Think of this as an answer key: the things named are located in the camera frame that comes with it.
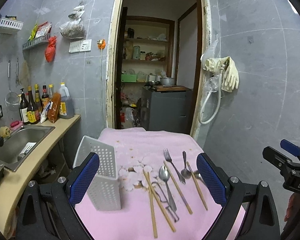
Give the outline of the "person's right hand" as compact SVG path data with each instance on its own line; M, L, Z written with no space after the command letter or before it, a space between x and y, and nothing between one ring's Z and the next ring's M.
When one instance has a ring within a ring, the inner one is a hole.
M285 222L291 217L294 206L296 206L297 204L300 204L300 194L293 193L288 201L286 215L284 217Z

